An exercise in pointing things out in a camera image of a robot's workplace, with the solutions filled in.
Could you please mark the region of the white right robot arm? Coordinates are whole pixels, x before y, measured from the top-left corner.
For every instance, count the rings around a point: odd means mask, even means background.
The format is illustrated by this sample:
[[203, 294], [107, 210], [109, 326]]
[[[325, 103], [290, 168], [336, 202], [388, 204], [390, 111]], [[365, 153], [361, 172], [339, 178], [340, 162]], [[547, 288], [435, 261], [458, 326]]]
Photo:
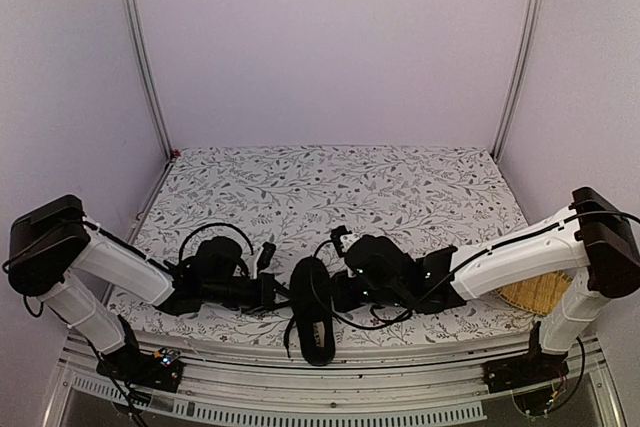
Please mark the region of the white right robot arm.
[[334, 308], [397, 306], [402, 321], [412, 313], [439, 314], [496, 289], [553, 272], [575, 276], [559, 304], [542, 320], [538, 337], [517, 362], [517, 374], [537, 383], [556, 356], [613, 299], [639, 288], [637, 216], [622, 212], [590, 187], [572, 193], [569, 206], [541, 222], [481, 244], [449, 246], [412, 258], [390, 238], [359, 235], [344, 226], [330, 241], [344, 268], [333, 277]]

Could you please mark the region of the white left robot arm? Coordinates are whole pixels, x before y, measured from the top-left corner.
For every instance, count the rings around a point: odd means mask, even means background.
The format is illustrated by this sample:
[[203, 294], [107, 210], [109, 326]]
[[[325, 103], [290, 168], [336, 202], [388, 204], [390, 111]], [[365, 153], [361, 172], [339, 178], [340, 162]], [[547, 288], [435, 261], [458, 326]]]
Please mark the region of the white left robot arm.
[[205, 303], [248, 311], [276, 309], [286, 287], [268, 272], [272, 243], [250, 251], [252, 266], [233, 239], [216, 236], [177, 263], [159, 262], [88, 217], [82, 201], [59, 197], [18, 217], [3, 263], [10, 286], [35, 298], [81, 333], [128, 381], [148, 373], [148, 359], [131, 344], [128, 323], [84, 284], [91, 275], [172, 316], [198, 313]]

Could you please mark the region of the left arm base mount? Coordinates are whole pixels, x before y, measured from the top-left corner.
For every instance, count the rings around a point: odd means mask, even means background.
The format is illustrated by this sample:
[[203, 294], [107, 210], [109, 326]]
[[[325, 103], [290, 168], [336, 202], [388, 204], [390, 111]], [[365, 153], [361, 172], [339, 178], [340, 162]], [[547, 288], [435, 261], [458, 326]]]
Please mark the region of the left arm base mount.
[[113, 353], [100, 354], [96, 372], [127, 385], [176, 393], [185, 367], [181, 352], [166, 347], [142, 352], [129, 323], [121, 315], [117, 318], [124, 330], [124, 345]]

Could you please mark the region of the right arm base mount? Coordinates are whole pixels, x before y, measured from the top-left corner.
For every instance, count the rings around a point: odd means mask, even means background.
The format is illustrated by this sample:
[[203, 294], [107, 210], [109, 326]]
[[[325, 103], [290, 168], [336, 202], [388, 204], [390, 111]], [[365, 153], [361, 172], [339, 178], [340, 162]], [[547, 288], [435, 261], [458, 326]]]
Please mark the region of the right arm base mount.
[[490, 393], [504, 392], [551, 381], [568, 372], [568, 352], [549, 354], [542, 351], [541, 322], [530, 332], [528, 350], [524, 354], [487, 361], [482, 364], [483, 382]]

